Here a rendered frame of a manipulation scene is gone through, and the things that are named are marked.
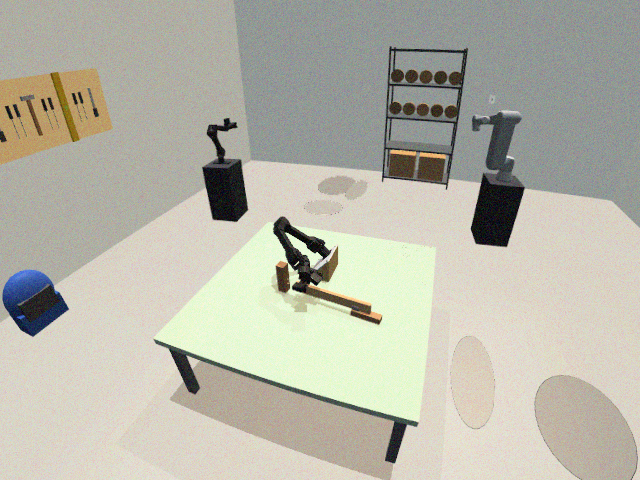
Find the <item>long wooden rail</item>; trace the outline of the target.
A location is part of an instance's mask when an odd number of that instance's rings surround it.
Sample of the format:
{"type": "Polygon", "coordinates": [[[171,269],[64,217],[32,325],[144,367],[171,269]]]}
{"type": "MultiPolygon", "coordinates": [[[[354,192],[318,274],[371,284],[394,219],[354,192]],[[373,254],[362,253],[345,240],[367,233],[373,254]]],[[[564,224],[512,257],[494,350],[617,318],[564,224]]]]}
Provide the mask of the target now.
{"type": "Polygon", "coordinates": [[[340,304],[349,308],[352,308],[353,306],[359,307],[360,311],[366,314],[371,313],[371,303],[367,302],[367,301],[363,301],[360,299],[354,299],[354,298],[350,298],[341,294],[337,294],[325,289],[321,289],[312,285],[309,285],[306,288],[306,293],[302,292],[303,294],[327,301],[327,302],[331,302],[334,304],[340,304]]]}

